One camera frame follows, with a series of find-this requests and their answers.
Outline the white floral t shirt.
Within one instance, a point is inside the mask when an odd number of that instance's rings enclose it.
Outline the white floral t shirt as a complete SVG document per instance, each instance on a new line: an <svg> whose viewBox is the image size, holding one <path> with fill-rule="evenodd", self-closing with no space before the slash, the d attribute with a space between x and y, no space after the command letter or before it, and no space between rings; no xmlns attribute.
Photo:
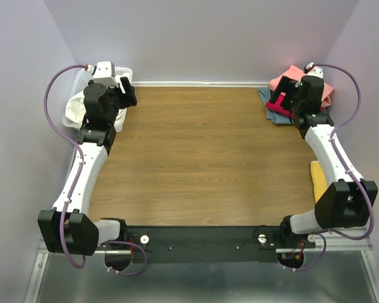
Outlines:
<svg viewBox="0 0 379 303"><path fill-rule="evenodd" d="M76 95L72 96L68 103L66 104L65 114L62 120L62 123L67 128L74 128L79 130L81 128L83 117L86 113L84 104L83 104L84 94L79 92ZM126 118L127 109L119 110L114 126L117 132L121 132Z"/></svg>

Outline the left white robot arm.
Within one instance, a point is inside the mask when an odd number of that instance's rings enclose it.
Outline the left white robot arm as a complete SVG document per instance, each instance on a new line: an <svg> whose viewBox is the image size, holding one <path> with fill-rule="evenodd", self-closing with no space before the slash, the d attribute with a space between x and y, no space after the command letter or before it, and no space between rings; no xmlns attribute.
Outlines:
<svg viewBox="0 0 379 303"><path fill-rule="evenodd" d="M124 220L106 218L93 222L88 209L99 172L120 131L115 125L117 116L136 104L135 89L125 75L108 82L93 78L84 88L85 112L72 141L76 148L72 168L51 210L42 210L38 216L49 252L91 256L105 242L113 249L126 245Z"/></svg>

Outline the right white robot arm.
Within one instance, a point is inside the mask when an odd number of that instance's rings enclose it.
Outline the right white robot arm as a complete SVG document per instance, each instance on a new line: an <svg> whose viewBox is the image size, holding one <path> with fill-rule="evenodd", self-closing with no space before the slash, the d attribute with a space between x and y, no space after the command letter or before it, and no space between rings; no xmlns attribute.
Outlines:
<svg viewBox="0 0 379 303"><path fill-rule="evenodd" d="M299 81L283 76L270 99L291 112L292 123L314 151L327 184L312 210L284 217L278 240L285 247L294 246L301 235L331 231L357 241L373 231L378 187L356 171L333 120L321 110L324 86L320 74L309 73Z"/></svg>

